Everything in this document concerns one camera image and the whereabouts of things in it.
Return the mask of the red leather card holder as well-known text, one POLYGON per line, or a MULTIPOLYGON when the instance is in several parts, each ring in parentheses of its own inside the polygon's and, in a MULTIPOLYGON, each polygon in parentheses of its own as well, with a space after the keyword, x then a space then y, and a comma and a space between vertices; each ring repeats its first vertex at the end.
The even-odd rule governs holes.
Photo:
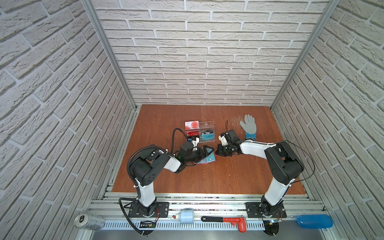
POLYGON ((209 152, 209 155, 204 159, 202 159, 201 161, 199 161, 198 165, 209 164, 216 161, 215 151, 212 149, 208 149, 208 152, 209 152))

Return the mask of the clear acrylic card display stand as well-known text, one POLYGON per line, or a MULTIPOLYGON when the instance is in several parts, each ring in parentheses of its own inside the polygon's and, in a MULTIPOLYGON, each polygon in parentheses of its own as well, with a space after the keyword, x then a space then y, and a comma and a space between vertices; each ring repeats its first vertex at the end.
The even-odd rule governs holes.
POLYGON ((213 142, 215 140, 215 123, 213 121, 185 122, 185 130, 186 135, 189 139, 196 137, 199 138, 200 142, 202 143, 213 142))

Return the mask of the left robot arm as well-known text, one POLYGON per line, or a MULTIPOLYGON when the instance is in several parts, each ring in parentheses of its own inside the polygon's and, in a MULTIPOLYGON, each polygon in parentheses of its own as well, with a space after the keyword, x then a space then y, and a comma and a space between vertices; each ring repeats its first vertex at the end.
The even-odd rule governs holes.
POLYGON ((213 157, 214 152, 212 147, 195 146, 189 141, 174 154, 156 145, 136 151, 127 163, 127 172, 137 189, 140 206, 151 209, 156 205, 154 181, 162 170, 180 173, 187 166, 194 166, 207 157, 213 157))

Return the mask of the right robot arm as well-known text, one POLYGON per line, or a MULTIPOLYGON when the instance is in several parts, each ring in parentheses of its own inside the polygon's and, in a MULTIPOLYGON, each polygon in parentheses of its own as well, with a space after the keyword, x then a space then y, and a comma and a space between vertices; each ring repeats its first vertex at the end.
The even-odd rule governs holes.
POLYGON ((286 141, 262 143, 252 139, 241 140, 234 130, 220 134, 219 140, 221 143, 216 151, 218 156, 252 155, 268 161, 273 178, 260 203, 264 213, 282 204, 289 187, 305 169, 303 162, 286 141))

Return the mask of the red VIP card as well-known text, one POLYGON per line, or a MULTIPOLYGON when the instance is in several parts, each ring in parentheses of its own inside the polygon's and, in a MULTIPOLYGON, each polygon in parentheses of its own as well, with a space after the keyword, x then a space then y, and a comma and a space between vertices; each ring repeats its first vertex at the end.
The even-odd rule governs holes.
POLYGON ((192 131, 186 131, 186 135, 188 137, 191 137, 191 136, 198 136, 200 134, 199 130, 192 130, 192 131))

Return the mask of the teal VIP card in stand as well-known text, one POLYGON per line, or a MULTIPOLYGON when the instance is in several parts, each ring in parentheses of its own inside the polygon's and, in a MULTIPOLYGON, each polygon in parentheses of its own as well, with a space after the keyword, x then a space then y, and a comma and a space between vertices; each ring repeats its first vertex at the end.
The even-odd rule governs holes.
POLYGON ((203 142, 213 141, 215 139, 215 134, 214 133, 203 133, 201 135, 201 138, 202 138, 203 142))

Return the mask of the red white patterned card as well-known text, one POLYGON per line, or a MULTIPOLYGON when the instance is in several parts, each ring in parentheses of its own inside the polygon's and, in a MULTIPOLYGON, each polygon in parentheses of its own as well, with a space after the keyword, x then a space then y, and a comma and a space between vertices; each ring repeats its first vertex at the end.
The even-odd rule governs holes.
POLYGON ((186 131, 194 131, 194 130, 199 129, 199 127, 200 127, 199 121, 185 122, 185 129, 186 129, 186 131))

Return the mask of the black logo Vip card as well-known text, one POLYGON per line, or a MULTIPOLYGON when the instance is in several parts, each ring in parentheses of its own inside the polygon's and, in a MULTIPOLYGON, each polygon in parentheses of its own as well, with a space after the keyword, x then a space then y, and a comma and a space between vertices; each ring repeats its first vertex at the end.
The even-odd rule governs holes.
POLYGON ((207 134, 214 134, 214 129, 212 129, 212 128, 205 128, 205 129, 201 129, 201 134, 202 135, 207 135, 207 134))

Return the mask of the grey work glove blue cuff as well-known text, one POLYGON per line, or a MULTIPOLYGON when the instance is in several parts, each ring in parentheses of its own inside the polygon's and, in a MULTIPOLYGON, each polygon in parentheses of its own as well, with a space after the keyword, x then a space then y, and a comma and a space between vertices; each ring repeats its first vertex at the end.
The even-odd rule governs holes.
POLYGON ((240 121, 240 126, 245 131, 247 139, 257 139, 257 125, 253 116, 245 115, 244 119, 240 121))

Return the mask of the red black pipe wrench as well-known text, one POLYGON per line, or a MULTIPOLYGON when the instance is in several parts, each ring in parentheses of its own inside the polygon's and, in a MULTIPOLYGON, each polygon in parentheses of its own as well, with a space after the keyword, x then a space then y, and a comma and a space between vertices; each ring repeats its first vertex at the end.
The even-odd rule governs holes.
POLYGON ((209 223, 230 223, 234 227, 238 227, 238 230, 241 233, 245 233, 247 231, 246 219, 244 217, 223 218, 203 216, 201 217, 201 221, 209 223))

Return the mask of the blue plastic case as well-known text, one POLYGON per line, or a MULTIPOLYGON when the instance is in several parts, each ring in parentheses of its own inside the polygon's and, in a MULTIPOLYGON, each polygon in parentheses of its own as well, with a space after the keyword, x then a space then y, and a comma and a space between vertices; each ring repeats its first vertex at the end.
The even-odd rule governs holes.
POLYGON ((297 217, 297 222, 304 229, 328 229, 334 225, 328 215, 301 215, 297 217))

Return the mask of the silver drink can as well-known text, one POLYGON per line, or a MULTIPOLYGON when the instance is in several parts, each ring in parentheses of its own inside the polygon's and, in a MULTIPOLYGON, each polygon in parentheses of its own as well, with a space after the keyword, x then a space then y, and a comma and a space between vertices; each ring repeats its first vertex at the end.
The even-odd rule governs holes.
POLYGON ((75 218, 76 228, 97 231, 104 227, 105 219, 102 216, 82 213, 75 218))

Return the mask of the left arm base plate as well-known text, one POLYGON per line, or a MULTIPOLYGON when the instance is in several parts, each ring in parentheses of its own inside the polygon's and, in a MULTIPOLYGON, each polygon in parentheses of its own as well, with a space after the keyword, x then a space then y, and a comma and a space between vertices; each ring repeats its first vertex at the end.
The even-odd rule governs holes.
POLYGON ((130 218, 167 218, 169 214, 169 202, 154 202, 150 206, 145 207, 139 201, 134 201, 129 206, 130 218))

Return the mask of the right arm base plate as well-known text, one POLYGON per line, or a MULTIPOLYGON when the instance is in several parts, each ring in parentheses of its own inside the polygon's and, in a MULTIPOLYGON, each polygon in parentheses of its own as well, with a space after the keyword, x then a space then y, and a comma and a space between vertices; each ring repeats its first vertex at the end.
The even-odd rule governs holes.
POLYGON ((270 206, 268 202, 247 202, 245 205, 248 218, 284 219, 287 217, 283 202, 280 202, 275 206, 270 206))

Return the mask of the aluminium rail frame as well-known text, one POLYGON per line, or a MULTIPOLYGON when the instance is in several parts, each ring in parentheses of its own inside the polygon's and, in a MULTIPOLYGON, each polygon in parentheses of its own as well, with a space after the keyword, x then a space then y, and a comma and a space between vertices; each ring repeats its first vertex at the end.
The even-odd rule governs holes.
POLYGON ((145 218, 130 218, 129 206, 135 193, 113 193, 107 191, 101 200, 92 200, 85 211, 102 216, 104 227, 100 231, 80 230, 78 240, 335 240, 334 226, 328 229, 304 229, 299 226, 297 217, 301 215, 327 215, 321 201, 312 201, 307 195, 286 195, 284 208, 287 217, 248 218, 247 202, 260 202, 260 195, 231 194, 157 194, 158 202, 169 202, 167 218, 160 218, 144 236, 135 231, 145 218), (183 225, 173 219, 182 209, 193 209, 193 224, 183 225), (244 217, 247 231, 241 233, 230 223, 202 222, 201 217, 244 217))

